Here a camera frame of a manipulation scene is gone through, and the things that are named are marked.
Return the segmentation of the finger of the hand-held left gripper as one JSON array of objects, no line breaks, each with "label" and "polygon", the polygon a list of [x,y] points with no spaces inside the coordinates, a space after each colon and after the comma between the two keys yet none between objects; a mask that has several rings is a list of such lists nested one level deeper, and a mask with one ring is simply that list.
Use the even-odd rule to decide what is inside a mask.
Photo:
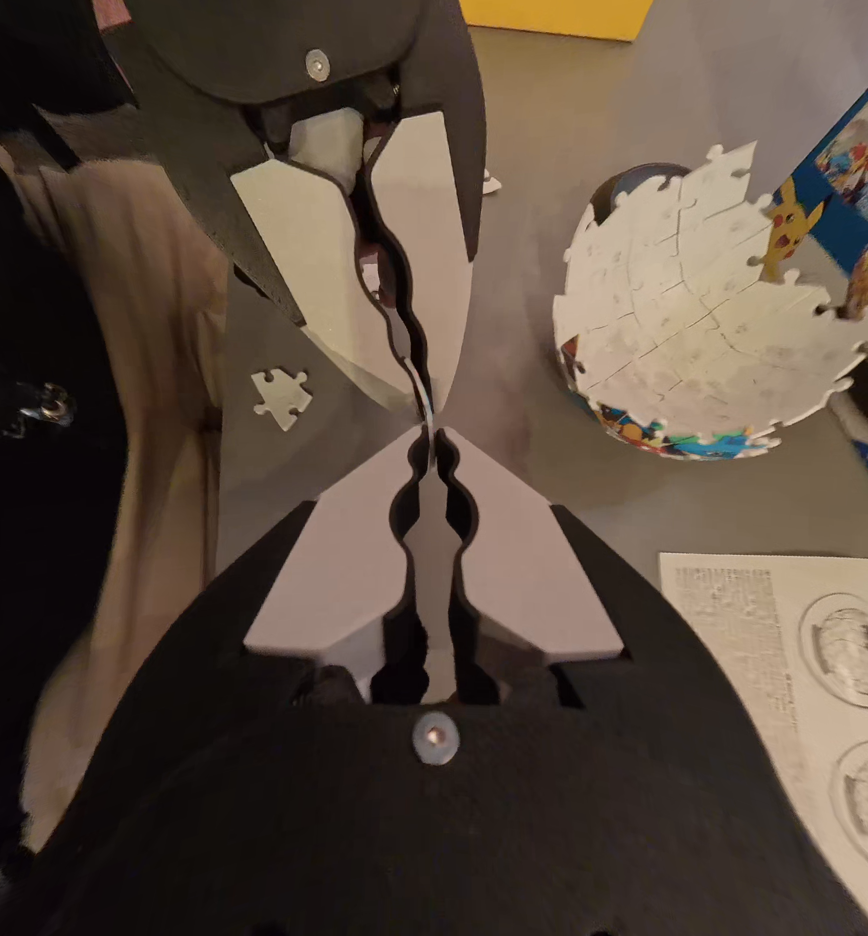
[{"label": "finger of the hand-held left gripper", "polygon": [[287,158],[269,156],[231,184],[304,319],[303,334],[358,389],[397,411],[414,385],[390,324],[357,263],[350,194],[362,165],[363,117],[330,111],[292,126]]},{"label": "finger of the hand-held left gripper", "polygon": [[424,335],[430,399],[440,415],[460,361],[473,283],[442,112],[396,123],[370,160],[369,182],[381,224],[406,263],[409,307]]}]

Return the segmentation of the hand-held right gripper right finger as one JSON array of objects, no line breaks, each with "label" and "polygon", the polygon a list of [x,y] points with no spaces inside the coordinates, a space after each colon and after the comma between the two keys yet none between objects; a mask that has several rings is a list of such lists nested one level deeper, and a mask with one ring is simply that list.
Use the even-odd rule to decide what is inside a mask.
[{"label": "hand-held right gripper right finger", "polygon": [[611,660],[623,641],[553,505],[453,429],[435,437],[459,538],[448,625],[458,700],[498,704],[536,670]]}]

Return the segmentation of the person's dark jacket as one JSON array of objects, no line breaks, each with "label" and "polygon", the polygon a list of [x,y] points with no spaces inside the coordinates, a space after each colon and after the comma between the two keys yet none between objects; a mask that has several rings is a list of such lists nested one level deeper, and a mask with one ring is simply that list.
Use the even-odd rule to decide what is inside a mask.
[{"label": "person's dark jacket", "polygon": [[[92,114],[129,93],[93,2],[0,2],[0,135],[79,159],[42,111]],[[81,274],[31,228],[0,167],[0,882],[20,865],[21,787],[42,689],[99,603],[127,439]]]}]

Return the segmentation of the yellow plastic bin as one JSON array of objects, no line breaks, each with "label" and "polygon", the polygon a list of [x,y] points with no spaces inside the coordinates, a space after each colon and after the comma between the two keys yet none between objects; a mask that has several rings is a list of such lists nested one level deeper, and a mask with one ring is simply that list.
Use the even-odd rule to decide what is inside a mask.
[{"label": "yellow plastic bin", "polygon": [[461,1],[468,25],[633,42],[652,1]]}]

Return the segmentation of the white instruction leaflet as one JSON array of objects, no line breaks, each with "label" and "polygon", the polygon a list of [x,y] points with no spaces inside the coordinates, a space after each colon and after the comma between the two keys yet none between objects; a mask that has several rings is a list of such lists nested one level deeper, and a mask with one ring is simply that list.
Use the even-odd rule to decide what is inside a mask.
[{"label": "white instruction leaflet", "polygon": [[660,576],[868,914],[868,558],[663,553]]}]

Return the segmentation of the black round ball stand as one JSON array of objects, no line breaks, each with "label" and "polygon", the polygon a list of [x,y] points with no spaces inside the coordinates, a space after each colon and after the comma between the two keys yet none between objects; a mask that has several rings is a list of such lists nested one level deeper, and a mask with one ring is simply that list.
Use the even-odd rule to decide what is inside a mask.
[{"label": "black round ball stand", "polygon": [[688,167],[671,162],[650,162],[616,173],[592,194],[590,205],[595,222],[602,224],[615,210],[617,197],[634,192],[645,181],[655,177],[682,178],[689,173]]}]

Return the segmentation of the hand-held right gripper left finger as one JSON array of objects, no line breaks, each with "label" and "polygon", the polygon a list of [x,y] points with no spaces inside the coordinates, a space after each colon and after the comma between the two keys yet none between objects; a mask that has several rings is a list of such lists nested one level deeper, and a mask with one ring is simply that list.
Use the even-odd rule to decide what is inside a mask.
[{"label": "hand-held right gripper left finger", "polygon": [[385,666],[384,621],[414,585],[396,503],[417,495],[429,437],[415,427],[327,488],[276,574],[244,647],[338,666],[364,700]]}]

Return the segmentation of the blue puzzle box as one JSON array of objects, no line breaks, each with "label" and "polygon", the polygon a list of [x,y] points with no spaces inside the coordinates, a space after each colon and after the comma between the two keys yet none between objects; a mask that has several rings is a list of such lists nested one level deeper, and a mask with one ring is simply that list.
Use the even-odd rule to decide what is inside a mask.
[{"label": "blue puzzle box", "polygon": [[[868,88],[782,182],[769,217],[766,277],[779,278],[811,241],[846,280],[839,315],[859,319],[868,308]],[[868,422],[868,352],[851,377],[851,401]],[[853,445],[868,468],[868,441]]]}]

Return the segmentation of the partly built puzzle ball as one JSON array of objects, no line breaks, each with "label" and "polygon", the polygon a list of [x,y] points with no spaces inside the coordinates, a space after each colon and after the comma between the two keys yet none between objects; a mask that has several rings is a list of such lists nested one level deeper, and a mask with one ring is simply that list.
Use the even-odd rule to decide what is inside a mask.
[{"label": "partly built puzzle ball", "polygon": [[743,461],[849,390],[868,353],[868,300],[765,272],[773,197],[747,196],[756,142],[712,146],[588,205],[564,254],[553,335],[568,390],[612,438],[676,462]]}]

